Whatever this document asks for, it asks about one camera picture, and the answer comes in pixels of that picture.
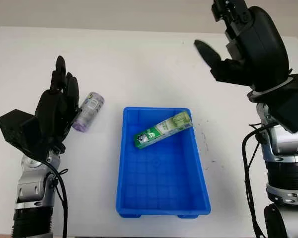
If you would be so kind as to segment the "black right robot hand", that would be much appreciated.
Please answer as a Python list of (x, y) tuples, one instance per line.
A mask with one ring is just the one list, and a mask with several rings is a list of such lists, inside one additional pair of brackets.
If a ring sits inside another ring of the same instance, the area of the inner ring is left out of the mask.
[(243, 0), (215, 0), (212, 13), (223, 20), (230, 59), (222, 60), (207, 43), (194, 45), (218, 82), (249, 86), (263, 92), (287, 80), (289, 60), (286, 47), (270, 15)]

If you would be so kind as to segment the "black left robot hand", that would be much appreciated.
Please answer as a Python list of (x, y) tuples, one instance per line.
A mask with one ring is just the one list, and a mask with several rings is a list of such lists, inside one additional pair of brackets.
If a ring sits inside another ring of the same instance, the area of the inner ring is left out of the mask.
[(63, 141), (81, 112), (78, 103), (77, 78), (66, 72), (65, 60), (62, 56), (58, 56), (50, 88), (41, 95), (35, 111), (43, 141), (50, 149), (64, 153)]

